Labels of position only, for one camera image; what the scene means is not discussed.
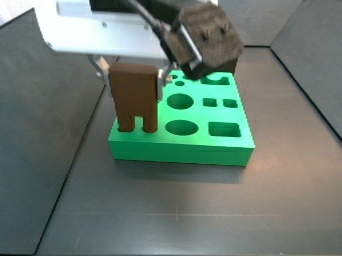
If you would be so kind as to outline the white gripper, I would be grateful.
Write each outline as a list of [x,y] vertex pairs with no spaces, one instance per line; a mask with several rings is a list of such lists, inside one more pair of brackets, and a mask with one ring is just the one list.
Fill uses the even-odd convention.
[[[159,39],[138,14],[94,12],[90,0],[39,0],[35,13],[48,46],[58,52],[90,54],[90,63],[109,91],[110,64],[102,55],[166,59]],[[173,81],[173,70],[173,63],[158,70],[158,100]]]

